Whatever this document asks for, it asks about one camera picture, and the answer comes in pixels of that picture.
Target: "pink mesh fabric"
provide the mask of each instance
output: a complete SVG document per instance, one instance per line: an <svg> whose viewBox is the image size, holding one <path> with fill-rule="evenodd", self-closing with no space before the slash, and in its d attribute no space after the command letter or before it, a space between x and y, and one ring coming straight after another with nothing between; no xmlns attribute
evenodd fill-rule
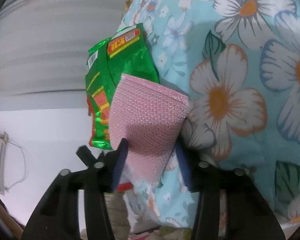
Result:
<svg viewBox="0 0 300 240"><path fill-rule="evenodd" d="M151 81L123 74L114 94L109 131L113 149L127 138L127 178L158 184L185 117L188 97Z"/></svg>

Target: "pink sponge cloth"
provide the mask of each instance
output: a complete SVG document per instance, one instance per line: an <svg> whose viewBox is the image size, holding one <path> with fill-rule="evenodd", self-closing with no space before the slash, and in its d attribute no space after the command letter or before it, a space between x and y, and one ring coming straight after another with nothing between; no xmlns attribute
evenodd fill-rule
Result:
<svg viewBox="0 0 300 240"><path fill-rule="evenodd" d="M123 74L109 117L110 141L129 143L125 175L133 183L158 184L185 117L188 97L151 81Z"/></svg>

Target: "yellow stripe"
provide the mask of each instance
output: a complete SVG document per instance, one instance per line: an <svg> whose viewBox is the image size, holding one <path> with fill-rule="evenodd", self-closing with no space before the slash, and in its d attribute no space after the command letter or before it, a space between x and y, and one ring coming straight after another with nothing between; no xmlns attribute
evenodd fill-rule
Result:
<svg viewBox="0 0 300 240"><path fill-rule="evenodd" d="M100 72L99 72L99 71L98 71L97 74L94 75L93 79L91 80L90 84L89 84L88 87L87 87L87 90L89 90L89 88L91 87L93 81L97 78L98 75L100 75Z"/></svg>
<svg viewBox="0 0 300 240"><path fill-rule="evenodd" d="M107 102L107 103L105 103L104 105L102 105L101 107L100 107L100 110L102 111L103 109L105 109L105 108L107 108L107 107L109 107L110 105L109 105L109 103Z"/></svg>
<svg viewBox="0 0 300 240"><path fill-rule="evenodd" d="M126 47L130 46L131 44L135 43L136 41L138 41L140 39L139 36L135 37L134 39L132 39L131 41L129 41L128 43L126 43L125 45L123 45L120 49L116 50L114 53L110 54L110 58L114 57L115 55L117 55L119 52L123 51Z"/></svg>
<svg viewBox="0 0 300 240"><path fill-rule="evenodd" d="M109 124L109 119L100 119L101 124Z"/></svg>
<svg viewBox="0 0 300 240"><path fill-rule="evenodd" d="M99 92L101 92L103 90L103 88L104 88L103 86L99 87L98 90L92 94L92 97L94 98L96 96L96 94L98 94Z"/></svg>

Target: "sparkly pink pouch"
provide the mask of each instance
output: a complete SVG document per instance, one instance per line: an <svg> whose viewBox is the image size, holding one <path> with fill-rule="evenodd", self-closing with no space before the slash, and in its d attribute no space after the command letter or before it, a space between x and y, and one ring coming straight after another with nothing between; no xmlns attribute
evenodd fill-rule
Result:
<svg viewBox="0 0 300 240"><path fill-rule="evenodd" d="M188 97L151 81L123 74L109 117L111 146L129 143L125 175L135 184L158 184L185 117Z"/></svg>

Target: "metal bolt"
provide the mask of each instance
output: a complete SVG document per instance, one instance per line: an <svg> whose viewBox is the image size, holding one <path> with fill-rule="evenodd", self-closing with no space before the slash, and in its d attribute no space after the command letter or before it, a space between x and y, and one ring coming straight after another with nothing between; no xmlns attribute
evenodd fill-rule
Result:
<svg viewBox="0 0 300 240"><path fill-rule="evenodd" d="M70 173L70 170L68 170L68 169L63 169L62 171L60 171L60 175L61 176L66 176L66 175L68 175Z"/></svg>
<svg viewBox="0 0 300 240"><path fill-rule="evenodd" d="M93 165L96 169L101 169L105 166L103 162L97 162Z"/></svg>
<svg viewBox="0 0 300 240"><path fill-rule="evenodd" d="M244 170L242 169L235 169L234 174L237 176L243 176L244 175Z"/></svg>
<svg viewBox="0 0 300 240"><path fill-rule="evenodd" d="M199 162L199 167L200 168L208 168L209 167L209 163L207 163L207 162Z"/></svg>

